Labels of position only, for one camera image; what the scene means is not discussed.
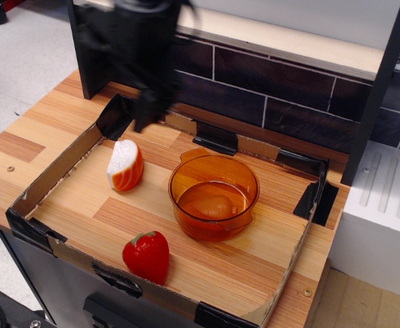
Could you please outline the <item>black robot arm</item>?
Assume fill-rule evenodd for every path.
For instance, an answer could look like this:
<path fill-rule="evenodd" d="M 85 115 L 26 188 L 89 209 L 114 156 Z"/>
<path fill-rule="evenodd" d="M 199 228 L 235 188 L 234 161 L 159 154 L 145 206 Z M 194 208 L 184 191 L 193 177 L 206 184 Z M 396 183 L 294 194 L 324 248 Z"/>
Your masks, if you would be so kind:
<path fill-rule="evenodd" d="M 140 90 L 134 129 L 164 119 L 181 81 L 173 65 L 178 16 L 189 1 L 70 1 L 68 10 L 83 95 L 91 99 L 109 81 Z"/>

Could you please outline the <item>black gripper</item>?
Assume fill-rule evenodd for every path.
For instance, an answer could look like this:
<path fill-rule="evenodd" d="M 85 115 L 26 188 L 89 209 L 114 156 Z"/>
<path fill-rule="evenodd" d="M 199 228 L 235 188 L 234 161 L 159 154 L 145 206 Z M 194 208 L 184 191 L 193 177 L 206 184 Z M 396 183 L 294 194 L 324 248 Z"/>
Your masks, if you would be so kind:
<path fill-rule="evenodd" d="M 181 84 L 172 61 L 176 20 L 90 20 L 90 26 L 116 69 L 113 81 L 140 90 L 134 131 L 164 121 Z"/>

